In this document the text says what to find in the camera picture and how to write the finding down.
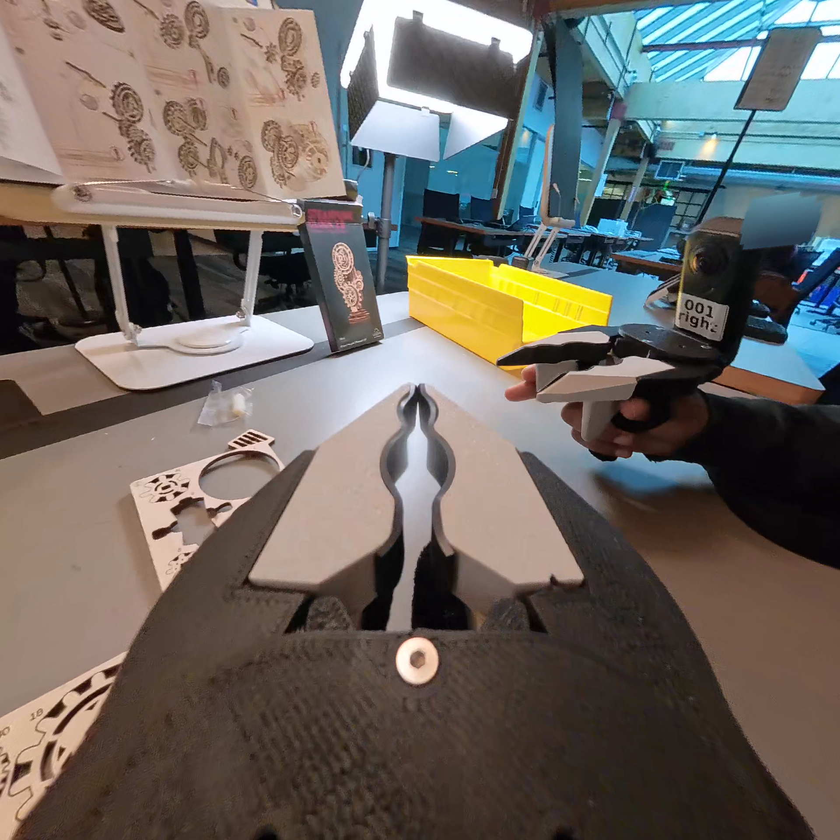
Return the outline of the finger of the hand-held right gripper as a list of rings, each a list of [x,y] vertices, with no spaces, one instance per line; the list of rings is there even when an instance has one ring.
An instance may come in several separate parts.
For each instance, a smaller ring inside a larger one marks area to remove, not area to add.
[[[640,377],[648,373],[648,358],[625,358],[616,364],[568,371],[540,385],[541,403],[622,402],[634,393]]]
[[[502,355],[498,367],[575,362],[580,370],[603,362],[612,351],[618,327],[581,327],[557,332]]]

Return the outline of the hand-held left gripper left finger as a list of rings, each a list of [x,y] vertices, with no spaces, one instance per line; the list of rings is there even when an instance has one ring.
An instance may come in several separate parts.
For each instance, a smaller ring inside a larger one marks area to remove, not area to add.
[[[248,575],[252,585],[335,596],[351,615],[389,615],[404,564],[403,502],[417,387],[404,384],[325,440]]]

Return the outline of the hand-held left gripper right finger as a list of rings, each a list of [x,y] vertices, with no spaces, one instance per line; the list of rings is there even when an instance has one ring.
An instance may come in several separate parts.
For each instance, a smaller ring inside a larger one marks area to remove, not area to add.
[[[432,506],[435,572],[472,613],[550,585],[580,587],[584,573],[522,454],[431,385],[420,385]]]

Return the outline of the wooden sheet with round holes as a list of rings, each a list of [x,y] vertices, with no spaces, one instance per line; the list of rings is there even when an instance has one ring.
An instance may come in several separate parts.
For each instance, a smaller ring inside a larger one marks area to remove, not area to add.
[[[284,469],[274,451],[275,439],[249,429],[227,443],[224,452],[210,458],[163,470],[135,480],[130,485],[134,506],[157,580],[164,592],[183,565],[198,550],[198,543],[186,542],[177,514],[193,504],[206,512],[214,530],[218,530],[248,497],[227,499],[208,495],[201,478],[210,470],[231,459],[264,459],[277,471]]]

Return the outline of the person's right forearm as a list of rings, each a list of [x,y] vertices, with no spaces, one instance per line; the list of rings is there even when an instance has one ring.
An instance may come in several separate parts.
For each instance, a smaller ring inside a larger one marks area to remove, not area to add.
[[[707,395],[709,421],[680,451],[730,510],[783,549],[839,567],[839,408]]]

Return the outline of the long wooden desk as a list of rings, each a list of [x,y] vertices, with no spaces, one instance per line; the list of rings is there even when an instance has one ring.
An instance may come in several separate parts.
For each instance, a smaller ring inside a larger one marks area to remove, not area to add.
[[[428,216],[416,217],[416,221],[420,224],[416,252],[424,256],[506,258],[538,230],[532,225],[519,229],[519,225],[500,227]]]

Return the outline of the person's right hand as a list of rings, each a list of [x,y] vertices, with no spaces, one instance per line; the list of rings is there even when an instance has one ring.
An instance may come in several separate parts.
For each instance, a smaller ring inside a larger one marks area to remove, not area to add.
[[[535,399],[537,389],[532,376],[534,372],[532,367],[524,369],[522,380],[505,391],[506,399],[515,403]],[[621,403],[619,412],[628,421],[643,422],[648,419],[650,407],[644,399],[633,398]],[[670,419],[653,429],[631,433],[610,425],[599,438],[591,442],[585,441],[581,435],[582,403],[566,403],[561,416],[570,426],[572,438],[592,453],[617,459],[630,458],[633,454],[667,459],[700,434],[709,421],[708,405],[699,391],[676,398],[671,403],[670,411]]]

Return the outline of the yellow plastic bin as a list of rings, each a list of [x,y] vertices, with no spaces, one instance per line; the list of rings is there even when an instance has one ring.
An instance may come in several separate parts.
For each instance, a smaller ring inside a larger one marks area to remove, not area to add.
[[[410,316],[491,363],[524,344],[610,320],[611,295],[564,279],[489,259],[406,261]]]

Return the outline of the clear plastic parts bag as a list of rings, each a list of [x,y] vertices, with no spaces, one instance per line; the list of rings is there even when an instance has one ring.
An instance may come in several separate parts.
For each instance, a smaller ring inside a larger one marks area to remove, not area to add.
[[[202,427],[219,427],[245,421],[253,413],[253,389],[247,386],[224,389],[221,381],[212,380],[210,391],[197,417]]]

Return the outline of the tall slanted display stand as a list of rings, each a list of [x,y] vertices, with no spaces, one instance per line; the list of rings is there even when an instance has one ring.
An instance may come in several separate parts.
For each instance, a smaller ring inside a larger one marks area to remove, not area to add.
[[[545,146],[542,193],[537,231],[523,255],[511,264],[542,271],[542,262],[561,230],[579,220],[578,184],[583,130],[583,54],[572,26],[559,17],[547,19],[543,32],[549,46],[554,122]]]

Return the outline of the grey light stand pole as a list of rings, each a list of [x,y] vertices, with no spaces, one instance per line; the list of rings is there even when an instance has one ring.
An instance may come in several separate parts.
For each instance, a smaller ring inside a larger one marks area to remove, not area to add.
[[[382,178],[381,211],[376,218],[377,260],[375,275],[376,293],[382,294],[385,287],[385,277],[389,261],[390,239],[392,234],[392,201],[394,193],[394,179],[396,171],[396,155],[384,152],[384,166]]]

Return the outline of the black puzzle box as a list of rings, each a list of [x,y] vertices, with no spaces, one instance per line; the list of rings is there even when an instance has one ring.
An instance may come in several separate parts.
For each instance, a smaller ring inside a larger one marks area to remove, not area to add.
[[[333,354],[384,337],[361,205],[327,199],[303,204],[298,232]]]

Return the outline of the white softbox lamp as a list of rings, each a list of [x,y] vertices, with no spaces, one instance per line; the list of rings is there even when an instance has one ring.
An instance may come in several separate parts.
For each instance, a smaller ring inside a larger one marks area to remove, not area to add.
[[[363,2],[340,76],[351,143],[436,162],[503,131],[533,37],[461,3]]]

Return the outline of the white book stand holder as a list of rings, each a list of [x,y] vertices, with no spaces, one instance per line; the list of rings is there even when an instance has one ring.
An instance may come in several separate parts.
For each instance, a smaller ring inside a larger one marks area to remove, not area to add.
[[[276,228],[296,230],[304,213],[294,199],[237,196],[233,187],[218,190],[216,196],[199,195],[184,182],[82,182],[68,183],[51,193],[52,203],[61,211],[108,219],[101,223],[115,316],[122,336],[141,350],[160,349],[161,344],[140,338],[141,328],[131,321],[123,285],[117,226],[130,219],[178,223],[186,228],[193,221],[210,228],[233,228],[236,224],[248,231],[245,290],[234,325],[189,328],[175,340],[174,350],[193,354],[220,354],[238,348],[255,318],[256,287],[261,259],[263,234]]]

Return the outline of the wooden sheet with large gears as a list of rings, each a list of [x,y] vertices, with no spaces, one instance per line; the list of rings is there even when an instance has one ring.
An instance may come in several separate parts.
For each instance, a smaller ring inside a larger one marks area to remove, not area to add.
[[[1,720],[1,838],[12,838],[78,750],[123,664],[121,653]]]

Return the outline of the gear instruction booklet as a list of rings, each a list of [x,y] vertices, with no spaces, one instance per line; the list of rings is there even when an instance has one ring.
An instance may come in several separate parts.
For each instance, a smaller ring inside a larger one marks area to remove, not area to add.
[[[2,179],[344,194],[310,9],[2,1]]]

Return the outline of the black sign post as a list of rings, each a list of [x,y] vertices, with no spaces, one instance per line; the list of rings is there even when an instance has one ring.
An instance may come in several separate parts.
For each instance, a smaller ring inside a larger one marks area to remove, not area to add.
[[[782,27],[769,31],[733,106],[735,110],[749,112],[749,115],[701,207],[698,223],[705,219],[757,113],[782,112],[787,108],[804,68],[822,40],[823,32],[819,26]]]

